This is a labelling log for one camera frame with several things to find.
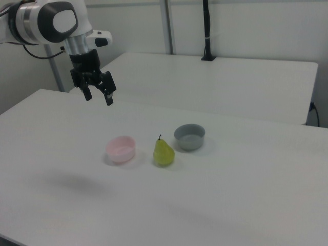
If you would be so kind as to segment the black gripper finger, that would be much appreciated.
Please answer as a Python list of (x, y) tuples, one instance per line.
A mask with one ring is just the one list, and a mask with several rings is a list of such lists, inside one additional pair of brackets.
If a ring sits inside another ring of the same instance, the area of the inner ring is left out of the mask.
[(92, 94), (90, 92), (89, 85), (84, 77), (81, 79), (80, 90), (82, 91), (86, 101), (92, 99)]
[(107, 106), (113, 104), (113, 93), (116, 91), (116, 85), (114, 83), (113, 77), (109, 71), (101, 73), (98, 76), (98, 82), (96, 88), (102, 92), (104, 95)]

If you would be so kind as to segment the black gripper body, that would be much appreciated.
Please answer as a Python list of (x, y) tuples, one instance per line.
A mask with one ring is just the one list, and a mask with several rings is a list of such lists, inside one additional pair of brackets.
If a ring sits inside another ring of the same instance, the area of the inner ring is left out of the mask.
[(96, 49), (84, 54), (69, 56), (73, 65), (73, 69), (70, 72), (75, 87), (81, 88), (83, 86), (83, 75), (86, 74), (89, 85), (93, 85), (98, 89), (103, 88), (100, 80), (100, 59)]

